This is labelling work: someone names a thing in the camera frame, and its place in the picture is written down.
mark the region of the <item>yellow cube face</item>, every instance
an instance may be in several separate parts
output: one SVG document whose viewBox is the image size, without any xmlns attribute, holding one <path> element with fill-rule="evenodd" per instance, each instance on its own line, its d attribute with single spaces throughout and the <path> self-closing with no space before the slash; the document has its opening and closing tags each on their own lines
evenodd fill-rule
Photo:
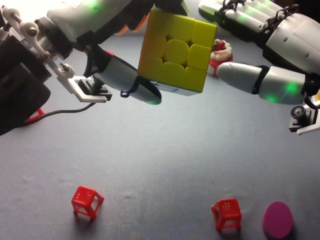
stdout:
<svg viewBox="0 0 320 240">
<path fill-rule="evenodd" d="M 204 88 L 217 27 L 153 8 L 138 75 L 160 90 L 190 96 Z"/>
</svg>

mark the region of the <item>screw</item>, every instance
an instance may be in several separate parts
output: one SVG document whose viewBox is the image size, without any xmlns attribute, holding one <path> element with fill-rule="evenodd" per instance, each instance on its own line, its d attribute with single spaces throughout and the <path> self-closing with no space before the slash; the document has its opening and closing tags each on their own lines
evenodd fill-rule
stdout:
<svg viewBox="0 0 320 240">
<path fill-rule="evenodd" d="M 31 37 L 35 37 L 38 34 L 37 29 L 35 29 L 34 27 L 30 27 L 27 31 L 27 33 L 29 34 L 29 36 Z"/>
<path fill-rule="evenodd" d="M 63 63 L 60 63 L 61 68 L 63 69 L 63 71 L 68 72 L 69 71 L 69 67 Z"/>
</svg>

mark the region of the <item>yellow cube tile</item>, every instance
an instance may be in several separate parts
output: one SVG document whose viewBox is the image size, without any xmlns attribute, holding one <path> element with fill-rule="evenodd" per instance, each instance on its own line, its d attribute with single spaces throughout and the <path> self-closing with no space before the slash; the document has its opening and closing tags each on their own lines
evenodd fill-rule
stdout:
<svg viewBox="0 0 320 240">
<path fill-rule="evenodd" d="M 181 87 L 185 82 L 185 68 L 173 62 L 162 65 L 159 83 L 169 86 Z"/>
<path fill-rule="evenodd" d="M 167 39 L 165 36 L 146 33 L 141 48 L 142 55 L 149 55 L 155 58 L 162 58 L 165 54 Z"/>
<path fill-rule="evenodd" d="M 197 44 L 192 45 L 186 62 L 187 66 L 207 71 L 211 50 L 211 48 L 206 46 L 200 46 Z"/>
<path fill-rule="evenodd" d="M 183 65 L 187 62 L 189 45 L 185 41 L 171 39 L 166 43 L 164 60 L 175 64 Z"/>
<path fill-rule="evenodd" d="M 194 34 L 195 24 L 196 20 L 194 18 L 173 15 L 169 37 L 190 43 Z"/>
<path fill-rule="evenodd" d="M 171 30 L 174 15 L 157 8 L 152 8 L 146 26 L 147 33 L 156 33 L 168 36 Z"/>
<path fill-rule="evenodd" d="M 195 21 L 191 42 L 193 44 L 212 48 L 217 33 L 217 26 L 203 21 Z"/>
<path fill-rule="evenodd" d="M 138 66 L 138 75 L 151 81 L 158 81 L 162 71 L 162 59 L 152 56 L 141 56 Z"/>
<path fill-rule="evenodd" d="M 207 72 L 205 70 L 187 67 L 184 74 L 185 82 L 183 88 L 197 93 L 202 93 L 205 86 Z"/>
</svg>

